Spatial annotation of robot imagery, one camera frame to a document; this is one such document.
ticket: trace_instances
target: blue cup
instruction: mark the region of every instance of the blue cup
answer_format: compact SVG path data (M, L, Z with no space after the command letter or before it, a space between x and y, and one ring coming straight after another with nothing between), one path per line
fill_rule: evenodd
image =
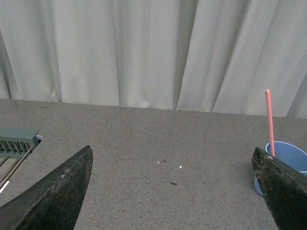
M274 146L276 158L307 176L307 154L304 151L282 141L275 141ZM269 143L265 146L265 150L271 154ZM256 191L263 196L256 176L254 178L254 187Z

